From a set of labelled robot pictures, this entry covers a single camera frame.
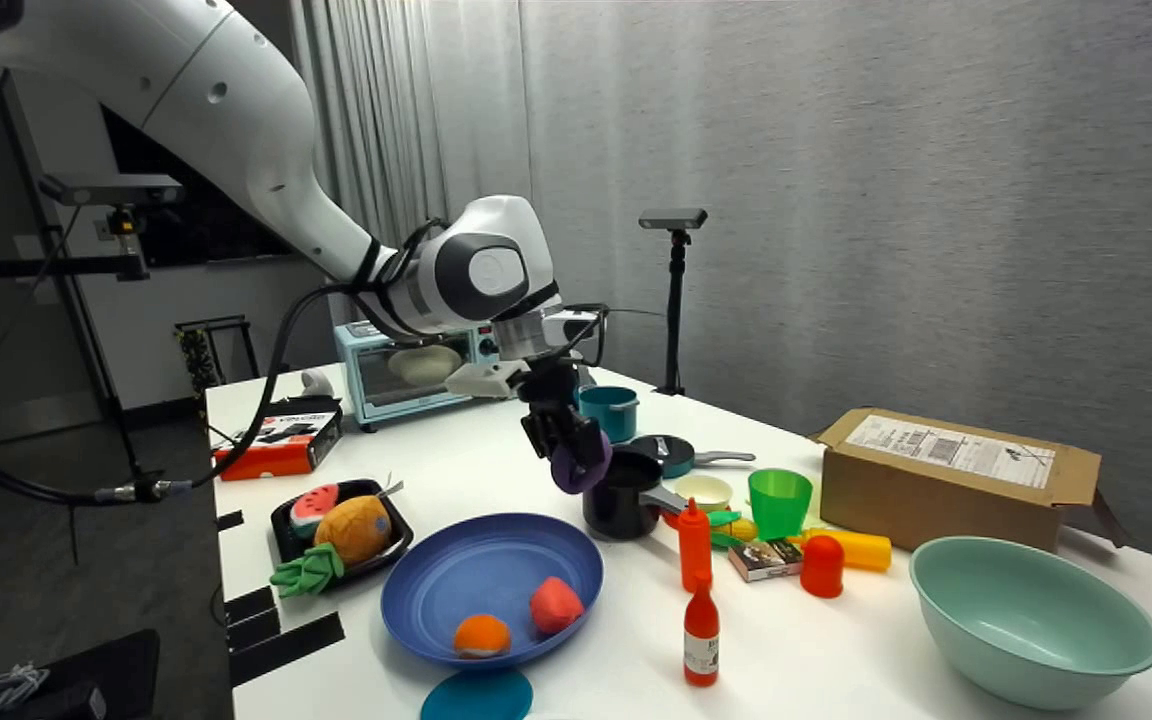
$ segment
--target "red bottle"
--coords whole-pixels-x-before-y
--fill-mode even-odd
[[[676,514],[679,528],[679,583],[682,593],[700,593],[710,579],[710,549],[709,549],[709,514],[686,501]]]
[[[709,583],[691,593],[682,627],[682,680],[709,688],[718,680],[718,606],[710,604]]]

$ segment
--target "blue bowl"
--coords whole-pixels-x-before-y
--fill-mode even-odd
[[[1105,579],[1012,540],[912,550],[922,623],[973,685],[1026,707],[1086,707],[1152,666],[1152,618]]]

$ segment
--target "yellow object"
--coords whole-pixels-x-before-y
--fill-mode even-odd
[[[761,528],[748,514],[738,514],[735,522],[728,522],[728,536],[735,544],[751,544],[761,536]]]
[[[831,536],[831,540],[839,540],[846,567],[886,572],[886,563],[891,563],[891,540],[886,540],[886,536],[839,531],[839,528],[806,528],[806,531],[796,536],[791,544],[806,544],[812,536]]]
[[[391,519],[387,519],[378,495],[352,495],[321,519],[312,540],[331,544],[339,563],[358,563],[387,544],[387,528],[391,528]]]
[[[453,637],[459,656],[500,656],[511,644],[511,630],[500,617],[465,617]]]

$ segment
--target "machine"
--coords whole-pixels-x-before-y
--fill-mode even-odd
[[[609,439],[573,392],[573,335],[529,198],[483,194],[444,230],[377,243],[321,186],[316,111],[297,67],[225,0],[0,0],[0,74],[38,71],[90,92],[269,223],[394,345],[490,326],[522,433],[564,491],[609,467]],[[104,501],[160,501],[153,478]]]

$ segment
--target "label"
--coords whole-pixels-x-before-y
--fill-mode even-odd
[[[1054,467],[1050,446],[967,435],[891,417],[864,417],[864,425],[851,429],[846,443],[1023,488],[1046,488]]]
[[[716,674],[718,673],[718,640],[686,630],[682,666],[694,673],[694,674]]]

